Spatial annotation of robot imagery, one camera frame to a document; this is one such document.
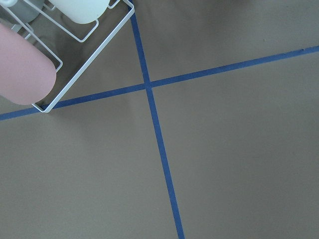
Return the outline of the pink cup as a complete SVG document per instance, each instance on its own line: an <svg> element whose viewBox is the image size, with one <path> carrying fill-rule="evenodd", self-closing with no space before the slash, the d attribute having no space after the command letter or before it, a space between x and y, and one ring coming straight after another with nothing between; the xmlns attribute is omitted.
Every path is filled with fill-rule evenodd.
<svg viewBox="0 0 319 239"><path fill-rule="evenodd" d="M18 105L44 99L56 81L52 61L35 46L0 25L0 95Z"/></svg>

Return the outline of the mint green cup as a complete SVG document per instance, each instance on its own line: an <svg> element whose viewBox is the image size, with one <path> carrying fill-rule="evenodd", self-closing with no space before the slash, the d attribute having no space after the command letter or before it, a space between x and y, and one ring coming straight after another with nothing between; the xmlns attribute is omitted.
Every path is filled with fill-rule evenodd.
<svg viewBox="0 0 319 239"><path fill-rule="evenodd" d="M50 0L69 19L78 24L97 20L107 9L109 0Z"/></svg>

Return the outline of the grey cup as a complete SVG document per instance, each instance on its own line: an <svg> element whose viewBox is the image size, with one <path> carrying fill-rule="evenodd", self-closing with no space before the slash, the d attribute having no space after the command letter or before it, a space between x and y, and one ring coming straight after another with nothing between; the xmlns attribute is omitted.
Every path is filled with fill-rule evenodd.
<svg viewBox="0 0 319 239"><path fill-rule="evenodd" d="M40 14L23 0L1 0L0 18L12 24L18 24L18 22L4 9L4 7L8 7L8 9L24 23L33 21Z"/></svg>

